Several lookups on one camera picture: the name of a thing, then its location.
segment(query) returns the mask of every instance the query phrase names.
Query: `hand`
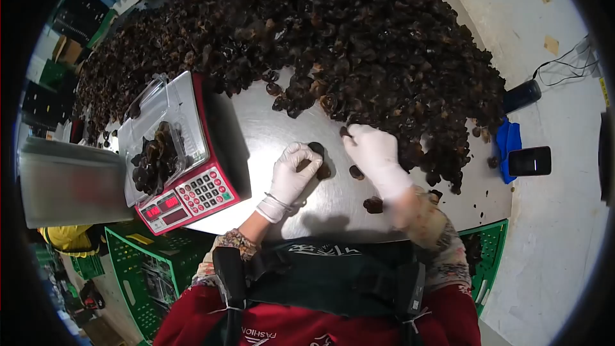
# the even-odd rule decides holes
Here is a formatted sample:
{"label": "hand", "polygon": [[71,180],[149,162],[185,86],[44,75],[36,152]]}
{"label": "hand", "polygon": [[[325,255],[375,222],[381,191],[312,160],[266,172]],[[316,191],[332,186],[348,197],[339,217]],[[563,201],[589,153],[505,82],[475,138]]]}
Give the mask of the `hand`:
{"label": "hand", "polygon": [[342,137],[350,158],[385,202],[394,202],[414,182],[397,162],[397,139],[367,125],[350,125]]}
{"label": "hand", "polygon": [[[297,166],[305,159],[311,163],[297,173]],[[322,157],[307,144],[292,142],[273,166],[269,195],[258,204],[257,212],[271,223],[278,223],[321,165]]]}

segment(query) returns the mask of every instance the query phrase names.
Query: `digital scale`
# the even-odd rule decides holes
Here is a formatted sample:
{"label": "digital scale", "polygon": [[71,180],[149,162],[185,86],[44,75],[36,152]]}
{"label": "digital scale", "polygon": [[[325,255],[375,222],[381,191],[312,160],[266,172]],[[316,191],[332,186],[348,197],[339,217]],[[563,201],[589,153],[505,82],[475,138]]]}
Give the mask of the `digital scale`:
{"label": "digital scale", "polygon": [[[201,74],[186,71],[167,85],[169,92],[177,92],[186,156],[189,158],[188,163],[193,164],[186,166],[175,180],[166,185],[162,194],[134,204],[135,210],[154,235],[203,219],[241,201],[214,151],[206,122],[202,83]],[[144,108],[145,102],[147,100],[141,103],[142,116],[135,119],[135,123],[143,117],[143,113],[148,113]],[[126,131],[132,128],[130,121],[118,130],[121,155],[126,153],[123,141],[141,139],[138,136],[131,137]],[[132,168],[128,167],[126,188],[134,188],[131,174]],[[129,194],[126,192],[128,205]]]}

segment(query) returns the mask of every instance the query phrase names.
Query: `scale keypad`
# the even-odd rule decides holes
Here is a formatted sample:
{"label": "scale keypad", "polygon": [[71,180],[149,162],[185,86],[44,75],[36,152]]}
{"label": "scale keypad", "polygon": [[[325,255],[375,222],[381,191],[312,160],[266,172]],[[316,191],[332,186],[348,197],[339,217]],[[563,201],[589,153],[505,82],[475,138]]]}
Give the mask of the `scale keypad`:
{"label": "scale keypad", "polygon": [[235,197],[228,192],[228,186],[219,175],[218,168],[212,167],[204,173],[188,179],[175,188],[188,205],[193,216],[204,214],[220,204],[233,201]]}

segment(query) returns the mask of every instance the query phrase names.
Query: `yellow jacket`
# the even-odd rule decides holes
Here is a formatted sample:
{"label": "yellow jacket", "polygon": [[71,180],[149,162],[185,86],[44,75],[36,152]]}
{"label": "yellow jacket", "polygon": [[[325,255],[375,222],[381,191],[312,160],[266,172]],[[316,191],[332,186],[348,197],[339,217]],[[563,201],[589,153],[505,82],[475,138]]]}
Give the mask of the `yellow jacket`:
{"label": "yellow jacket", "polygon": [[98,252],[98,248],[91,251],[79,251],[92,248],[86,230],[92,225],[41,227],[38,232],[61,254],[71,257],[85,258]]}

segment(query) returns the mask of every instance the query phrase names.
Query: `person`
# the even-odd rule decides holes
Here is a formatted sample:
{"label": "person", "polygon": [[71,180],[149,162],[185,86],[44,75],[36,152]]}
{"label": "person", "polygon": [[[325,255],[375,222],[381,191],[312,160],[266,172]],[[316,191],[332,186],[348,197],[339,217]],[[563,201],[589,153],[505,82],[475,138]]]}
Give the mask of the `person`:
{"label": "person", "polygon": [[60,254],[85,258],[109,253],[104,236],[104,225],[77,225],[41,227],[32,230],[32,242],[49,243]]}
{"label": "person", "polygon": [[[154,345],[480,345],[465,249],[437,197],[414,185],[398,164],[394,136],[366,125],[351,125],[348,132],[345,150],[410,241],[264,244],[267,229],[281,221],[322,164],[306,144],[294,142],[275,163],[271,190],[256,211],[216,237]],[[303,160],[311,163],[296,172]],[[237,286],[246,288],[245,298],[232,286],[238,268],[220,258],[229,251],[240,254],[245,283]],[[263,268],[267,263],[282,267]],[[420,277],[413,284],[407,278],[413,274],[404,270],[421,270],[421,264],[424,284]],[[420,291],[419,305],[404,298]],[[244,301],[232,304],[233,296]],[[405,317],[403,311],[412,310]]]}

